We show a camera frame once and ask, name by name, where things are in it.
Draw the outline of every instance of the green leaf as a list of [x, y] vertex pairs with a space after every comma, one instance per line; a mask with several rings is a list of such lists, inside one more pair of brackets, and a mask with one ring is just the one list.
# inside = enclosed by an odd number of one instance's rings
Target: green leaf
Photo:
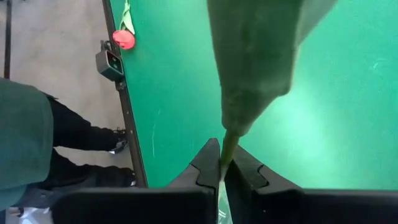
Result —
[[120, 30], [127, 29], [132, 34], [136, 34], [136, 31], [134, 30], [134, 26], [132, 25], [129, 0], [126, 0], [126, 2], [124, 3], [124, 10], [123, 10], [122, 19], [120, 22], [119, 29]]

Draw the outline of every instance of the shoe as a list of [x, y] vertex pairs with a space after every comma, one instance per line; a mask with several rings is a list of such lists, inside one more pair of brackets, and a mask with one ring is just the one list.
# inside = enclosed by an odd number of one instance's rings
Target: shoe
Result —
[[118, 143], [116, 143], [115, 148], [109, 150], [109, 153], [118, 154], [127, 146], [127, 136], [125, 129], [116, 129], [113, 131], [118, 136]]

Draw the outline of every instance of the concrete floor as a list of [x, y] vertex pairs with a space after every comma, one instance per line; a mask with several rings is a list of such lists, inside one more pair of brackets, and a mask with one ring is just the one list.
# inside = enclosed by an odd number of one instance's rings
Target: concrete floor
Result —
[[[0, 2], [1, 73], [5, 23], [4, 1]], [[100, 50], [101, 39], [108, 39], [108, 35], [100, 0], [13, 0], [11, 80], [59, 98], [95, 126], [124, 127], [114, 84], [96, 71], [95, 53]], [[77, 164], [131, 167], [128, 150], [117, 156], [58, 151]]]

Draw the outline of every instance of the green jacket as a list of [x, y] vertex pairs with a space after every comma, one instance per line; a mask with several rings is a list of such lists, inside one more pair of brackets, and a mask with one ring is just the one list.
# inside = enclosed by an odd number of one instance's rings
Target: green jacket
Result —
[[53, 118], [38, 89], [0, 78], [0, 211], [50, 169]]

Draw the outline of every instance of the green table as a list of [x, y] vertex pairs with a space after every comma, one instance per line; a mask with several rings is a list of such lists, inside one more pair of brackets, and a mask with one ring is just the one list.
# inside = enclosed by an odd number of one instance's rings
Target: green table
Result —
[[[224, 135], [206, 1], [130, 3], [124, 117], [139, 185], [163, 187]], [[110, 34], [123, 7], [104, 0]], [[302, 44], [290, 94], [242, 147], [302, 187], [398, 189], [397, 15], [396, 1], [340, 1]]]

